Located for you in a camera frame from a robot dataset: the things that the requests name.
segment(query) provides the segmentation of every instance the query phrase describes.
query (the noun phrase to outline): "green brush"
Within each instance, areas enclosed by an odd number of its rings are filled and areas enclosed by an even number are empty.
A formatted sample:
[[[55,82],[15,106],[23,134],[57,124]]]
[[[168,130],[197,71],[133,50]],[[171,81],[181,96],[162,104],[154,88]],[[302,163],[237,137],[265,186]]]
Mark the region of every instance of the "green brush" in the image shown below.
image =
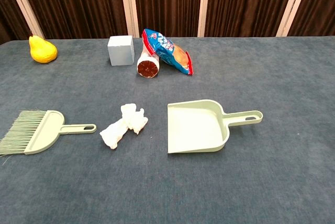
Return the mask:
[[[0,155],[35,154],[51,147],[60,134],[94,133],[96,125],[64,125],[55,110],[24,110],[0,141]]]

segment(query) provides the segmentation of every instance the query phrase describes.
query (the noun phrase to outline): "snack bag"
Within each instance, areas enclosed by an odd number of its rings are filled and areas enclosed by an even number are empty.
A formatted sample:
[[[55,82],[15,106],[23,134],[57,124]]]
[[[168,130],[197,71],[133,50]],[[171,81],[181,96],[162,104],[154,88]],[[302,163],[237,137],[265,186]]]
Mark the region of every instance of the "snack bag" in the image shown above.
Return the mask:
[[[151,55],[157,54],[165,63],[176,67],[186,75],[192,75],[192,61],[188,52],[167,39],[161,33],[145,29],[142,33],[143,43]]]

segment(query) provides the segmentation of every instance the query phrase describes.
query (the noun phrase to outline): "green dustpan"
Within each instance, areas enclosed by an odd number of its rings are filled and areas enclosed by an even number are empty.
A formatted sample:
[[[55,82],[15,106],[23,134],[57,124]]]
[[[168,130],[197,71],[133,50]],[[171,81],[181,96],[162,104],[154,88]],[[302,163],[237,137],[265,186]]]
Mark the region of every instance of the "green dustpan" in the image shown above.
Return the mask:
[[[226,114],[213,100],[196,100],[167,105],[168,153],[215,152],[229,138],[228,126],[256,124],[258,110]]]

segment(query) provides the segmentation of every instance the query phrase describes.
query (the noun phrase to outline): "white cube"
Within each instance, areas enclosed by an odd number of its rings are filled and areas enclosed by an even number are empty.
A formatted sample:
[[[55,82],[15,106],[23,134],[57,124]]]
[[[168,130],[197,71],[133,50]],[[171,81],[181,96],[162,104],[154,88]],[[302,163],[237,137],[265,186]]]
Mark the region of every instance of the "white cube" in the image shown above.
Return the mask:
[[[132,36],[110,37],[108,53],[112,66],[132,65],[134,63],[134,45]]]

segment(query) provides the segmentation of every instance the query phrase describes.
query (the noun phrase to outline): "brown curtain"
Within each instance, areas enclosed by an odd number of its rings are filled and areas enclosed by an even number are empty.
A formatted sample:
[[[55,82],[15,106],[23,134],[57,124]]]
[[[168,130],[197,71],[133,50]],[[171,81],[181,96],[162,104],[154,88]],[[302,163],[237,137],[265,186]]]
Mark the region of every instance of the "brown curtain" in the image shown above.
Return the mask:
[[[140,33],[145,28],[165,36],[196,37],[200,0],[136,0]]]
[[[122,0],[29,0],[46,38],[126,35]]]
[[[289,36],[335,36],[335,0],[301,0]]]
[[[16,0],[0,0],[0,44],[28,37],[29,27]]]
[[[273,37],[288,0],[208,0],[206,37]]]

